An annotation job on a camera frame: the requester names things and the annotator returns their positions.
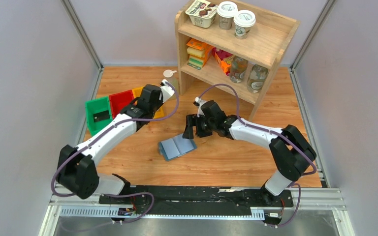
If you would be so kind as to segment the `blue leather card holder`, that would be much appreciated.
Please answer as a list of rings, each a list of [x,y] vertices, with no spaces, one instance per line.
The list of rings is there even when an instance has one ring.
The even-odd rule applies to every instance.
[[[183,138],[183,133],[158,143],[158,151],[167,162],[196,149],[194,140]]]

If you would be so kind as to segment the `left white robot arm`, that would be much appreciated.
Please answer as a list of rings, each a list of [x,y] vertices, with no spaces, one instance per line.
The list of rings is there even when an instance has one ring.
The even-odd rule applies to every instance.
[[[108,194],[119,204],[129,201],[128,182],[119,175],[100,174],[97,166],[121,141],[154,120],[155,112],[174,94],[166,80],[160,86],[146,85],[140,97],[132,100],[106,127],[85,142],[64,146],[58,167],[51,180],[51,189],[59,197],[77,196],[87,199],[93,194]]]

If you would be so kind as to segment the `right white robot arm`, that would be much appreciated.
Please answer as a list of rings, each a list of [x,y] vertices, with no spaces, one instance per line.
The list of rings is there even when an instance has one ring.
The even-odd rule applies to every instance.
[[[261,199],[266,205],[275,205],[285,188],[306,175],[308,167],[316,169],[316,152],[296,126],[272,128],[237,115],[226,115],[213,100],[197,98],[194,104],[198,111],[186,116],[183,138],[203,138],[216,133],[220,137],[246,141],[270,151],[277,169],[262,187]]]

